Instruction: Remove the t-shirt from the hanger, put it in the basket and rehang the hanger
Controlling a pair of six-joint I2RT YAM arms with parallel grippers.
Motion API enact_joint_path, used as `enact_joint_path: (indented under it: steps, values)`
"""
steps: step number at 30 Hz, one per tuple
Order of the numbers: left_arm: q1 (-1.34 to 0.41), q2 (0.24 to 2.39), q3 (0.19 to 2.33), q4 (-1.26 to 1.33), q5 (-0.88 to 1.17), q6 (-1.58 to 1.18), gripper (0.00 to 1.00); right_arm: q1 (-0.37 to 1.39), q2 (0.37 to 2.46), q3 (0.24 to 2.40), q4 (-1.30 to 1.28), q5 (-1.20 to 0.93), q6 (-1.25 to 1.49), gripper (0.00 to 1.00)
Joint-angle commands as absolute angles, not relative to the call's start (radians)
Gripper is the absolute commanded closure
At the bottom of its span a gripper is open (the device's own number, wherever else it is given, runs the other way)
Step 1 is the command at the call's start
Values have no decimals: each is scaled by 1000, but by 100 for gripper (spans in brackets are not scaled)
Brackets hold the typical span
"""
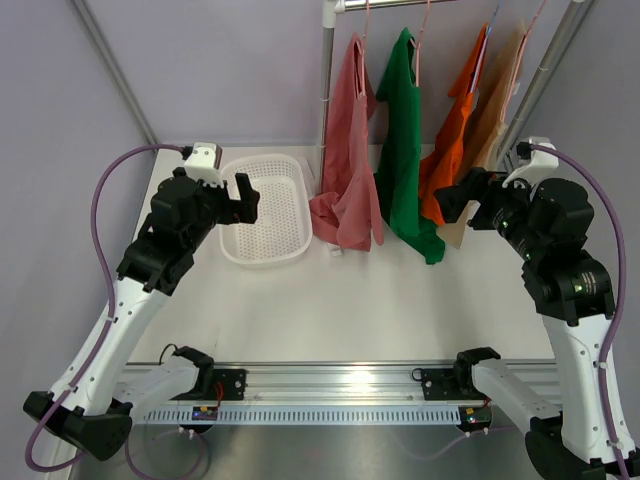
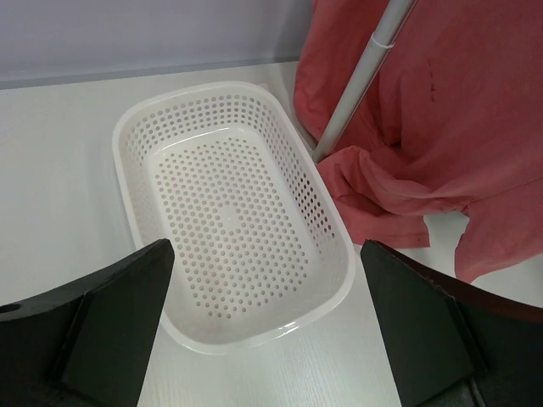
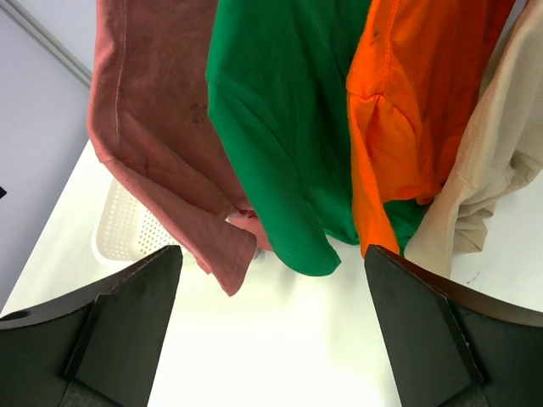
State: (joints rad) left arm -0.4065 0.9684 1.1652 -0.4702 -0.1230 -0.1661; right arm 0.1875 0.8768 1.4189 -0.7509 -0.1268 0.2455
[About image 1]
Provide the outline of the beige t shirt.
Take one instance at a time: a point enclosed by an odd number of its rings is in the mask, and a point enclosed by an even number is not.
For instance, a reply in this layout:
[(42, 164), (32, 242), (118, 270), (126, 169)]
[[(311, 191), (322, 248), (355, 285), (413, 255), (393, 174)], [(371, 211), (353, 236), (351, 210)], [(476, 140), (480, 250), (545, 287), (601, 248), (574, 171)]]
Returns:
[[(464, 154), (453, 184), (473, 167), (490, 169), (496, 164), (498, 141), (506, 132), (506, 109), (519, 75), (528, 30), (516, 26), (500, 47), (493, 61), (484, 66), (476, 87), (472, 112), (464, 131)], [(436, 225), (436, 234), (445, 246), (461, 247), (466, 229), (464, 210), (456, 223)]]

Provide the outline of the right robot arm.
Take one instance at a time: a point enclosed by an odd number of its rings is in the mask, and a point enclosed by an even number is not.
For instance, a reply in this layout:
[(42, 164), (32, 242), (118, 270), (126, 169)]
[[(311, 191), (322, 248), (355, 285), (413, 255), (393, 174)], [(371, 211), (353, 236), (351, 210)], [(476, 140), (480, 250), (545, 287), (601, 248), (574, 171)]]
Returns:
[(594, 216), (586, 190), (550, 178), (537, 186), (481, 168), (436, 191), (446, 222), (469, 202), (470, 225), (497, 232), (522, 258), (522, 279), (554, 353), (561, 401), (544, 400), (492, 349), (461, 352), (452, 383), (479, 393), (523, 434), (529, 459), (545, 479), (631, 479), (639, 449), (621, 406), (611, 332), (619, 308), (606, 268), (585, 249)]

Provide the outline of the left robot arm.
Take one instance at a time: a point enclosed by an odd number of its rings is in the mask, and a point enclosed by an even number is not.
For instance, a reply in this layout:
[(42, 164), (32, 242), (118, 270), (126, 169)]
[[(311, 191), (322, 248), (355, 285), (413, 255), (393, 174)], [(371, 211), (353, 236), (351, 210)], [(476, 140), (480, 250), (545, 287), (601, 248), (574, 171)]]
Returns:
[(160, 184), (85, 344), (49, 390), (34, 391), (24, 402), (24, 412), (39, 430), (106, 461), (126, 442), (134, 423), (165, 402), (219, 395), (213, 359), (191, 347), (178, 348), (125, 386), (118, 380), (147, 326), (193, 267), (209, 232), (217, 225), (256, 222), (259, 193), (245, 173), (236, 174), (235, 184), (239, 196), (233, 199), (225, 183), (192, 179), (184, 168)]

